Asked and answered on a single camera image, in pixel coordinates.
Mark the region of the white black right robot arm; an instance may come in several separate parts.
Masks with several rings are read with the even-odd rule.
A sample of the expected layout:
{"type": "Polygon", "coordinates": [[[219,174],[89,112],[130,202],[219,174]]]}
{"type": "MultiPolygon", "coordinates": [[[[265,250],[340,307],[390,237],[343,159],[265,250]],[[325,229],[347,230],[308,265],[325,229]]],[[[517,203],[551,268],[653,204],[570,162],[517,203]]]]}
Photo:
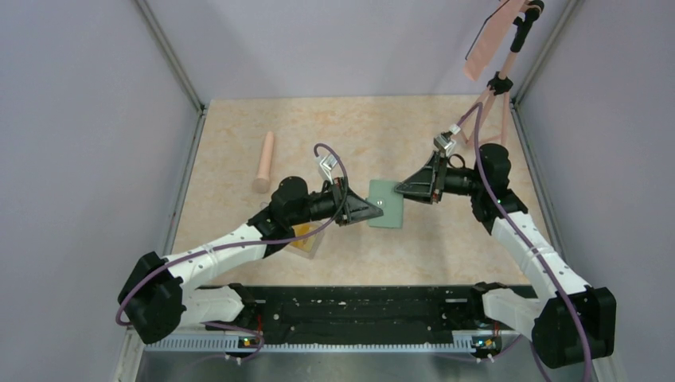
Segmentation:
{"type": "Polygon", "coordinates": [[[500,283],[474,285],[469,322],[500,322],[533,345],[548,368],[609,357],[615,350],[617,302],[606,287],[594,288],[565,263],[542,236],[522,200],[509,187],[509,151],[496,143],[479,147],[474,168],[454,167],[439,152],[395,187],[405,199],[439,202],[446,193],[470,198],[472,213],[511,255],[537,300],[500,283]]]}

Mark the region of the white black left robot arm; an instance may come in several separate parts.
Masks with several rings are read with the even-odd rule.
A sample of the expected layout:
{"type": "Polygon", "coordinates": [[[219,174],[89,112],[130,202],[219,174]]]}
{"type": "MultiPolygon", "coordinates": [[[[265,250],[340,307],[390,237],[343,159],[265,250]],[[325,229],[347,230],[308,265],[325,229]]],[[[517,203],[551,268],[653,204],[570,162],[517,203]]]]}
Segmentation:
{"type": "Polygon", "coordinates": [[[344,178],[325,181],[309,192],[300,177],[286,177],[268,205],[234,231],[179,254],[141,256],[118,296],[116,320],[129,325],[146,345],[177,328],[204,322],[249,327],[255,307],[230,286],[204,285],[233,268],[267,258],[297,239],[294,228],[323,221],[346,226],[383,216],[375,204],[358,196],[344,178]]]}

